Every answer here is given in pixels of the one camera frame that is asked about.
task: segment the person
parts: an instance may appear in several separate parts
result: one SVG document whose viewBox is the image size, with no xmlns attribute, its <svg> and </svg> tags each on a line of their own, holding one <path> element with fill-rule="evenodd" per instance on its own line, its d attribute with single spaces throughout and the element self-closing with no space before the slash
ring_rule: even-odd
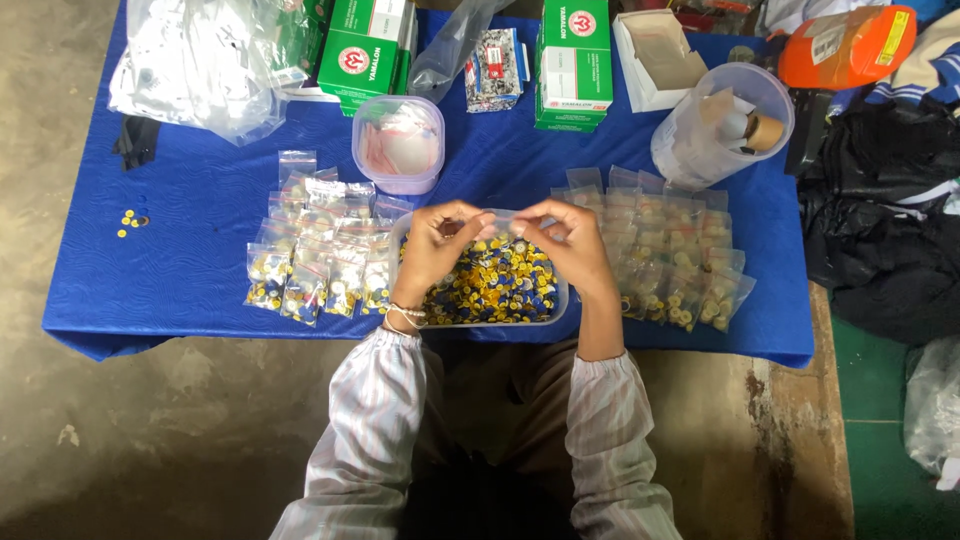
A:
<svg viewBox="0 0 960 540">
<path fill-rule="evenodd" d="M 653 418 L 589 209 L 546 200 L 516 214 L 514 232 L 579 293 L 579 340 L 513 362 L 529 409 L 497 466 L 450 438 L 443 365 L 422 347 L 418 313 L 430 285 L 471 240 L 490 237 L 492 223 L 462 201 L 414 212 L 391 307 L 334 374 L 304 497 L 272 538 L 680 538 L 669 494 L 650 482 Z"/>
</svg>

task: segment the concrete floor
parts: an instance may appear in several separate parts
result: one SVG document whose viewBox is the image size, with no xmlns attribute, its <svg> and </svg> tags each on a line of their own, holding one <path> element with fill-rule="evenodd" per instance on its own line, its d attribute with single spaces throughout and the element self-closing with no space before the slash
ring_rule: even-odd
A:
<svg viewBox="0 0 960 540">
<path fill-rule="evenodd" d="M 302 490 L 351 342 L 186 338 L 97 364 L 39 327 L 115 10 L 37 0 L 0 14 L 0 537 L 264 537 Z M 681 532 L 851 536 L 826 329 L 802 372 L 639 356 L 657 480 Z M 469 446 L 495 449 L 516 418 L 502 367 L 472 361 L 448 376 L 450 423 Z M 461 414 L 478 402 L 483 418 Z"/>
</svg>

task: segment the green floor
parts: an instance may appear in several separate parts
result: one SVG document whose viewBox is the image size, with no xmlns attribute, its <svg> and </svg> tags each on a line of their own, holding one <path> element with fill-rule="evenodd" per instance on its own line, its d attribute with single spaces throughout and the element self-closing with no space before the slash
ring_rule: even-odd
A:
<svg viewBox="0 0 960 540">
<path fill-rule="evenodd" d="M 960 538 L 960 493 L 903 449 L 907 347 L 833 319 L 856 537 Z"/>
</svg>

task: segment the white plastic bag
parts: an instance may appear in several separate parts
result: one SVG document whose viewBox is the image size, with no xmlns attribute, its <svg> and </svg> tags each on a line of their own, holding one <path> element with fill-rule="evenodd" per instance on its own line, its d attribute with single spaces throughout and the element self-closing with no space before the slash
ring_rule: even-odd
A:
<svg viewBox="0 0 960 540">
<path fill-rule="evenodd" d="M 931 341 L 906 384 L 903 441 L 910 458 L 951 490 L 960 467 L 960 336 Z"/>
<path fill-rule="evenodd" d="M 283 0 L 128 0 L 128 46 L 110 81 L 111 110 L 208 129 L 237 146 L 283 124 L 284 88 L 315 59 L 290 33 L 313 24 Z M 308 39 L 297 41 L 304 44 Z"/>
<path fill-rule="evenodd" d="M 440 103 L 476 49 L 477 41 L 490 27 L 493 14 L 513 3 L 514 0 L 461 2 L 410 66 L 407 94 Z"/>
</svg>

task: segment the white box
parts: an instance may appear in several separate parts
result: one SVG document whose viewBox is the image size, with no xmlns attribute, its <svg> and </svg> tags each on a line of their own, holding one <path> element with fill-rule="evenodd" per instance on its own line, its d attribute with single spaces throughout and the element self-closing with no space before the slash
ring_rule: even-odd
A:
<svg viewBox="0 0 960 540">
<path fill-rule="evenodd" d="M 707 74 L 670 10 L 621 13 L 613 38 L 633 112 L 673 109 Z"/>
</svg>

